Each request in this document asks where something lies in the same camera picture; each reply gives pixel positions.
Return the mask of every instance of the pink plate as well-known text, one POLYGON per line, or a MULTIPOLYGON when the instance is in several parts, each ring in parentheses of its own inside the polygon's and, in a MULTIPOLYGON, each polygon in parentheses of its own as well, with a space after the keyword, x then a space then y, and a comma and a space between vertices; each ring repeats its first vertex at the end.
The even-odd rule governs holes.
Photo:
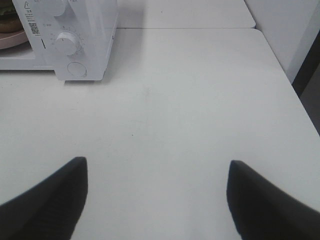
POLYGON ((28 41, 24 30, 12 33, 0 33, 0 49, 8 49, 28 41))

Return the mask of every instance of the microwave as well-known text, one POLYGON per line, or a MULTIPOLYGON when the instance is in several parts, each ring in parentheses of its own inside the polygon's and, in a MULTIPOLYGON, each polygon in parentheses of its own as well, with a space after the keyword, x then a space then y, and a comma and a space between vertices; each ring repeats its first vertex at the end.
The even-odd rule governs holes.
POLYGON ((0 2, 0 70, 54 70, 63 81, 102 80, 117 28, 117 0, 0 2))

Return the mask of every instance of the burger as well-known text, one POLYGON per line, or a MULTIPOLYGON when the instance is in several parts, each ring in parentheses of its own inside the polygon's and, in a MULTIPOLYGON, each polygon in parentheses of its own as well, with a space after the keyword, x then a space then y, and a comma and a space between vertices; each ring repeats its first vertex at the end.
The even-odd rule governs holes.
POLYGON ((12 0, 0 0, 0 33, 13 33, 22 28, 12 0))

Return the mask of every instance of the microwave label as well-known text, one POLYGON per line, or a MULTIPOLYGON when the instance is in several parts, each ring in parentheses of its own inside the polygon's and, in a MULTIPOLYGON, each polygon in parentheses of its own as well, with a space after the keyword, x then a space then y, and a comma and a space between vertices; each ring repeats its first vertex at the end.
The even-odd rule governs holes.
POLYGON ((29 27, 31 29, 32 34, 35 36, 41 36, 39 29, 38 29, 38 26, 37 26, 37 22, 34 17, 34 14, 32 13, 30 6, 29 6, 29 3, 27 1, 24 3, 24 10, 25 10, 24 15, 25 15, 26 20, 29 24, 29 27))

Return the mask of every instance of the white table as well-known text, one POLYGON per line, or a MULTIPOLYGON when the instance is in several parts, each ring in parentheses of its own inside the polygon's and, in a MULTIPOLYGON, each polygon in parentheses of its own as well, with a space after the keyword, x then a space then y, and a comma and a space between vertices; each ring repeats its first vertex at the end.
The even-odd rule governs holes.
POLYGON ((120 29, 102 82, 1 72, 0 129, 0 203, 87 157, 73 240, 240 239, 233 159, 320 210, 320 138, 254 29, 120 29))
POLYGON ((118 0, 119 28, 254 28, 244 0, 118 0))

